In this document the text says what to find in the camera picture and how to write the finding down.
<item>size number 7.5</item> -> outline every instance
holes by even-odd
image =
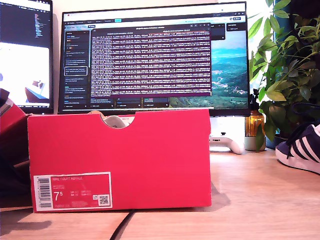
[[[58,196],[60,195],[60,196],[63,196],[64,194],[62,193],[62,191],[54,191],[53,192],[54,194],[56,194],[55,195],[55,200],[57,201],[58,200]]]

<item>shoe box label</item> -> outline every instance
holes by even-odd
[[[33,176],[37,211],[111,209],[111,173]]]

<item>amber glass jar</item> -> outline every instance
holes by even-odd
[[[258,110],[252,110],[250,116],[245,118],[245,136],[256,137],[258,126],[261,124],[262,130],[265,125],[265,118]]]

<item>landscape wallpaper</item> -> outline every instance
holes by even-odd
[[[212,96],[170,97],[171,108],[247,109],[248,76],[245,31],[227,31],[211,41]]]

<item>qr code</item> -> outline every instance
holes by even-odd
[[[109,194],[98,195],[98,205],[99,206],[110,206]]]

